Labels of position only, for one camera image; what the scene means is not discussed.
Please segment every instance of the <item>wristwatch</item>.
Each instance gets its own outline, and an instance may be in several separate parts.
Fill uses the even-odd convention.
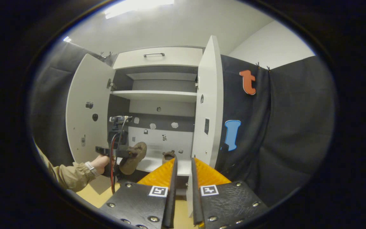
[[[96,168],[94,168],[91,163],[89,161],[87,161],[86,163],[84,163],[87,168],[96,176],[98,177],[100,174],[97,172]]]

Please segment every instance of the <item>white shelf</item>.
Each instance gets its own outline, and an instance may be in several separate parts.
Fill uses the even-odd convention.
[[[165,90],[118,90],[111,94],[128,100],[156,100],[195,103],[197,93]]]
[[[163,155],[160,155],[160,157],[158,157],[158,158],[146,156],[144,159],[142,159],[141,162],[139,162],[136,169],[140,170],[140,171],[152,172],[162,165],[162,156]],[[119,164],[121,162],[121,160],[122,160],[122,158],[118,158],[117,164]],[[188,176],[190,174],[191,169],[192,169],[192,162],[190,161],[190,159],[177,160],[177,175],[178,176]]]

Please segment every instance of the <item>door hinge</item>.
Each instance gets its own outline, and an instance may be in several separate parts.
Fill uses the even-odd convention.
[[[115,84],[112,82],[111,79],[108,79],[108,82],[107,82],[107,88],[109,88],[109,87],[111,87],[113,89],[117,88],[117,86],[115,86]]]

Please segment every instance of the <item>brown shoe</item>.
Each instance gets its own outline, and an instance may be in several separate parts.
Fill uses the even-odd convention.
[[[147,146],[145,142],[138,142],[134,147],[128,146],[129,154],[132,157],[123,158],[119,163],[120,171],[125,175],[131,175],[138,166],[138,163],[146,156]]]
[[[172,150],[171,152],[163,152],[163,158],[162,158],[162,165],[166,162],[168,162],[169,160],[173,159],[174,157],[176,157],[176,155],[174,155],[174,150]]]

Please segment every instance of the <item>dark gray curtain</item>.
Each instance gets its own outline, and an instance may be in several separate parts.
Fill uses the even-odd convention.
[[[270,113],[268,71],[255,64],[221,55],[224,80],[224,108],[221,142],[225,142],[227,120],[239,120],[236,145],[232,151],[220,150],[216,170],[231,181],[245,181],[252,190],[258,185],[258,152],[266,132]],[[250,70],[255,95],[244,92],[240,71]]]
[[[268,206],[305,184],[324,158],[336,115],[334,88],[316,56],[270,71],[271,111],[256,192]]]

